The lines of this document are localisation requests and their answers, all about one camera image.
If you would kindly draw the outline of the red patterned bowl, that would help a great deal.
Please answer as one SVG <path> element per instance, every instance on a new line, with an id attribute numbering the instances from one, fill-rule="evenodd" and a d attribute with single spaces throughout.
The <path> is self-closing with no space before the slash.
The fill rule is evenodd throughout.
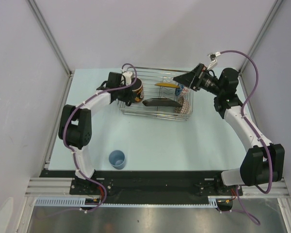
<path id="1" fill-rule="evenodd" d="M 176 107 L 174 109 L 174 113 L 176 114 L 188 114 L 191 112 L 191 106 L 189 104 L 189 102 L 183 97 L 180 96 L 178 98 L 178 103 L 181 104 L 181 107 Z"/>

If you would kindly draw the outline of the metal wire dish rack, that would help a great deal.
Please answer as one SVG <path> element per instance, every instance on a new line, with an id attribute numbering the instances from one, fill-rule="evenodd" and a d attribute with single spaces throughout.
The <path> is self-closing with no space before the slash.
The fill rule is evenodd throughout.
<path id="1" fill-rule="evenodd" d="M 126 106 L 124 102 L 118 101 L 117 105 L 122 113 L 135 116 L 155 117 L 170 120 L 186 121 L 193 112 L 193 91 L 189 91 L 186 96 L 183 96 L 191 106 L 191 112 L 188 114 L 174 113 L 175 107 L 151 106 L 146 107 L 142 102 L 150 98 L 167 98 L 178 101 L 175 96 L 175 88 L 156 86 L 156 83 L 173 83 L 178 84 L 173 80 L 175 76 L 186 73 L 183 69 L 173 68 L 150 68 L 137 67 L 138 78 L 143 82 L 144 99 L 139 103 L 133 103 Z"/>

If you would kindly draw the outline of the yellow round plate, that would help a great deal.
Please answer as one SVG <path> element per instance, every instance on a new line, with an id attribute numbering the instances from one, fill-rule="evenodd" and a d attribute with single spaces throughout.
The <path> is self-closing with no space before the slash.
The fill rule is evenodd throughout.
<path id="1" fill-rule="evenodd" d="M 179 85 L 173 83 L 156 83 L 155 85 L 168 88 L 179 88 Z"/>

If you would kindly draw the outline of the black floral square plate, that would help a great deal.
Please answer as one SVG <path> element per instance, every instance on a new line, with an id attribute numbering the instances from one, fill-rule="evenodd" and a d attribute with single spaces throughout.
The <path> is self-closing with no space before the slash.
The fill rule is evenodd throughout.
<path id="1" fill-rule="evenodd" d="M 142 102 L 146 107 L 151 106 L 163 106 L 163 107 L 182 107 L 183 104 L 178 103 L 177 101 L 167 99 L 167 98 L 150 98 Z"/>

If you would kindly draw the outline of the light blue cup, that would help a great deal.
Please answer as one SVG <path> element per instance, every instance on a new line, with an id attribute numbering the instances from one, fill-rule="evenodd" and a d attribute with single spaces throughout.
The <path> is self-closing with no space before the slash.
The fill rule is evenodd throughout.
<path id="1" fill-rule="evenodd" d="M 125 154 L 120 150 L 114 150 L 109 155 L 109 163 L 115 169 L 121 170 L 126 165 Z"/>

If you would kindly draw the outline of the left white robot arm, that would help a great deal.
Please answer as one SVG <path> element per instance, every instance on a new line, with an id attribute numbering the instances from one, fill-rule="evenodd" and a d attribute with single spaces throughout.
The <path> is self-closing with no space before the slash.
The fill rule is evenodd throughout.
<path id="1" fill-rule="evenodd" d="M 132 86 L 137 81 L 137 71 L 110 72 L 108 79 L 94 95 L 79 105 L 65 105 L 62 110 L 58 137 L 71 151 L 75 174 L 83 179 L 81 189 L 92 194 L 97 190 L 97 181 L 92 179 L 95 168 L 90 161 L 88 144 L 92 138 L 92 117 L 115 100 L 130 102 Z"/>

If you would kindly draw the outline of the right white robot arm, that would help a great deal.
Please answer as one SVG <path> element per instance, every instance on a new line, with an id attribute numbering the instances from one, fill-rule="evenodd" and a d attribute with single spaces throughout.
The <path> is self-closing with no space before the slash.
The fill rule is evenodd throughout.
<path id="1" fill-rule="evenodd" d="M 245 104 L 236 94 L 238 76 L 237 70 L 225 68 L 216 77 L 204 64 L 198 64 L 173 80 L 193 91 L 203 89 L 214 94 L 216 112 L 232 127 L 246 150 L 240 168 L 223 171 L 221 178 L 214 182 L 214 190 L 225 195 L 233 185 L 245 185 L 268 194 L 272 184 L 282 179 L 285 150 L 281 144 L 269 140 L 248 118 Z"/>

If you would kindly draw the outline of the blue patterned bowl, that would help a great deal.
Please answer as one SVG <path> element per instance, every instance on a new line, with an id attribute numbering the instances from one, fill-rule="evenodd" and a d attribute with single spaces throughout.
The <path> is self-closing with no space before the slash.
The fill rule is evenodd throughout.
<path id="1" fill-rule="evenodd" d="M 175 96 L 186 96 L 189 93 L 190 89 L 182 84 L 177 84 L 177 88 L 175 89 Z"/>

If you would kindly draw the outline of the red and black mug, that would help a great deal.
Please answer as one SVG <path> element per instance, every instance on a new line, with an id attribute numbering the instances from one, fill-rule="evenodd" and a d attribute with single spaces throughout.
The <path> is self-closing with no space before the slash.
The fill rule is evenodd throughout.
<path id="1" fill-rule="evenodd" d="M 139 78 L 133 78 L 134 85 L 131 86 L 131 98 L 132 103 L 141 102 L 144 99 L 144 87 L 143 82 Z"/>

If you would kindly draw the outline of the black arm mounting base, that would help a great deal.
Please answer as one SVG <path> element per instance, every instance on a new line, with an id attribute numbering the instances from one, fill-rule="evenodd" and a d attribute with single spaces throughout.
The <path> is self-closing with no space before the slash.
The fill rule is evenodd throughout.
<path id="1" fill-rule="evenodd" d="M 91 211 L 102 200 L 105 204 L 197 205 L 209 196 L 227 196 L 231 205 L 243 191 L 226 186 L 220 171 L 96 171 L 92 180 L 77 178 L 73 171 L 41 172 L 41 178 L 71 178 L 69 193 L 86 195 L 84 211 Z"/>

